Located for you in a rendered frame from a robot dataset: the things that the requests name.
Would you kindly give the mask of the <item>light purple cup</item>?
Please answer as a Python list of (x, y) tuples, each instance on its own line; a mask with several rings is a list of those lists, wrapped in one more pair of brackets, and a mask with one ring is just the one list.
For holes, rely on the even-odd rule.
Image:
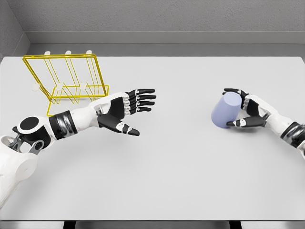
[(211, 119), (220, 128), (228, 128), (227, 122), (235, 121), (241, 109), (242, 98), (234, 92), (225, 93), (214, 107)]

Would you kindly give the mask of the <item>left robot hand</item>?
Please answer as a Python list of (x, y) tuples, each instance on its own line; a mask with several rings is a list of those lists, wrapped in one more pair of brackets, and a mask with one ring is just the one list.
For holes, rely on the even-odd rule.
[(116, 133), (139, 136), (140, 132), (125, 124), (122, 119), (135, 113), (150, 112), (151, 106), (155, 104), (154, 92), (154, 89), (135, 89), (99, 99), (96, 108), (99, 127)]

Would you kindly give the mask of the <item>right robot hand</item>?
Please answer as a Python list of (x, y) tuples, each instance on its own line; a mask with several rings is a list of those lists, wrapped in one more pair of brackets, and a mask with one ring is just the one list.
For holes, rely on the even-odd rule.
[(256, 95), (244, 92), (241, 89), (224, 88), (223, 95), (233, 92), (241, 99), (241, 109), (246, 111), (249, 117), (227, 122), (227, 126), (235, 127), (264, 127), (269, 116), (277, 114), (278, 111)]

